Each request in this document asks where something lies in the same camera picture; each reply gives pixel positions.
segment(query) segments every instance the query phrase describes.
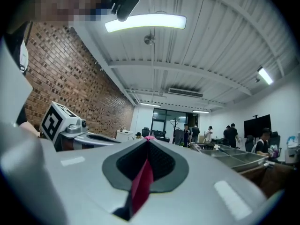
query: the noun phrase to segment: white ceiling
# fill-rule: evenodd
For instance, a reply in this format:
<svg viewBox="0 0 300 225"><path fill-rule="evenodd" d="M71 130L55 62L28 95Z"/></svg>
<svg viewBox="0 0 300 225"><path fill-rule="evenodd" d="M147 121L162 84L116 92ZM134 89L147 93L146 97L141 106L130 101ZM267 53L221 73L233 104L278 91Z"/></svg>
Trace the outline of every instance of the white ceiling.
<svg viewBox="0 0 300 225"><path fill-rule="evenodd" d="M266 87L263 66L276 82L299 64L288 26L269 0L140 0L131 15L166 12L187 18L183 30L133 28L108 33L104 23L75 25L100 66L134 103L189 112L215 110ZM156 37L146 45L145 35ZM203 98L168 94L198 91Z"/></svg>

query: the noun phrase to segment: camera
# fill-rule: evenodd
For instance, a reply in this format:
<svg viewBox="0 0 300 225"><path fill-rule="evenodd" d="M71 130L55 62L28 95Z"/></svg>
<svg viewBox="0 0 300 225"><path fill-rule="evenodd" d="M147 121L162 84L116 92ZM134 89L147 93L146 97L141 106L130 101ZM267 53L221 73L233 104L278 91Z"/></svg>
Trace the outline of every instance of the camera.
<svg viewBox="0 0 300 225"><path fill-rule="evenodd" d="M109 0L112 14L116 14L119 21L125 21L140 0Z"/></svg>

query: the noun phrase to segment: ceiling light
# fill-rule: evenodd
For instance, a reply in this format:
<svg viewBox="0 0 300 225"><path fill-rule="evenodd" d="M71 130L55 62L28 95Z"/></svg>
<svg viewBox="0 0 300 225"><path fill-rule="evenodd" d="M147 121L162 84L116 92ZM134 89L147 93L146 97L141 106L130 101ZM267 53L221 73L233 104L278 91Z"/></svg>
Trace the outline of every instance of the ceiling light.
<svg viewBox="0 0 300 225"><path fill-rule="evenodd" d="M108 32L137 27L170 27L184 29L187 18L170 14L142 14L130 16L126 21L113 20L105 23Z"/></svg>
<svg viewBox="0 0 300 225"><path fill-rule="evenodd" d="M140 103L141 105L148 105L148 106L153 106L153 107L160 107L160 105L155 105L155 104L148 104L148 103Z"/></svg>
<svg viewBox="0 0 300 225"><path fill-rule="evenodd" d="M264 70L263 67L258 69L258 73L260 76L262 76L262 78L267 82L268 85L273 83L273 80L270 78L269 74L266 72L266 70Z"/></svg>
<svg viewBox="0 0 300 225"><path fill-rule="evenodd" d="M198 111L198 110L193 110L193 113L210 113L210 112L207 112L207 111Z"/></svg>

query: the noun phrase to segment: coat rack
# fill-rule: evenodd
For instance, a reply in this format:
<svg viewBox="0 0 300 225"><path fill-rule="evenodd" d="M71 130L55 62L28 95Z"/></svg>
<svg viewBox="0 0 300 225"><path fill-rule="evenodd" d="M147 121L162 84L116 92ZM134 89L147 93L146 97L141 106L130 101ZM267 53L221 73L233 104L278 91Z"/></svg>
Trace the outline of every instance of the coat rack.
<svg viewBox="0 0 300 225"><path fill-rule="evenodd" d="M175 124L172 124L171 122L171 124L173 125L173 128L174 128L174 130L173 130L173 141L172 141L172 143L175 143L175 130L176 130L176 127L177 127L177 125L178 125L178 121L180 120L180 119L177 119L177 117L175 117L175 118L173 118L173 120L175 121Z"/></svg>

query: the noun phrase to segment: man in black shirt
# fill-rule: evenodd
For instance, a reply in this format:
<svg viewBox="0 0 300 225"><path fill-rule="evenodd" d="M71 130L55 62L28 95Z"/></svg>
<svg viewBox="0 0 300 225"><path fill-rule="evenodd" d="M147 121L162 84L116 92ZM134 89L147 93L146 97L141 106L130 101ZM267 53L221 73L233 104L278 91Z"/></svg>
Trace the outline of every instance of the man in black shirt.
<svg viewBox="0 0 300 225"><path fill-rule="evenodd" d="M199 128L197 128L197 125L195 125L192 128L192 142L193 143L198 142L198 135L199 135L199 133L200 133Z"/></svg>
<svg viewBox="0 0 300 225"><path fill-rule="evenodd" d="M271 131L268 128L262 130L262 135L260 140L258 140L255 146L255 153L259 155L265 155L270 157L271 154L268 153L268 140L270 139Z"/></svg>
<svg viewBox="0 0 300 225"><path fill-rule="evenodd" d="M188 143L191 142L191 131L188 129L188 124L187 123L184 124L183 133L184 133L184 135L183 135L183 143L184 143L183 147L187 148Z"/></svg>
<svg viewBox="0 0 300 225"><path fill-rule="evenodd" d="M236 147L236 140L239 139L238 131L235 129L235 124L231 124L231 128L226 132L226 138L229 142L230 147Z"/></svg>
<svg viewBox="0 0 300 225"><path fill-rule="evenodd" d="M223 132L223 136L224 136L224 145L226 145L226 146L229 146L229 138L228 138L228 132L229 132L229 130L230 130L230 126L228 125L227 127L226 127L226 129L224 130L224 132Z"/></svg>

